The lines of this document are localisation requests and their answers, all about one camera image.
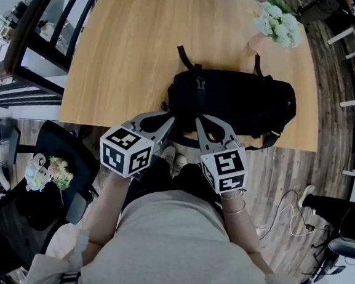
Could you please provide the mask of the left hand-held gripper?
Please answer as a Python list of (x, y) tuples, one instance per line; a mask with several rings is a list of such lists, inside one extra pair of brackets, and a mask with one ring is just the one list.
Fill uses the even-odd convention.
[(101, 164), (121, 177), (139, 175), (150, 166), (174, 121), (169, 112), (148, 112), (110, 128), (100, 138)]

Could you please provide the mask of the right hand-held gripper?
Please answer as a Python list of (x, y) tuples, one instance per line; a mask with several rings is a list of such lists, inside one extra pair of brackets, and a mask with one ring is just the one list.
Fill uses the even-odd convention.
[(202, 173), (217, 194), (245, 188), (248, 164), (233, 128), (212, 115), (196, 118)]

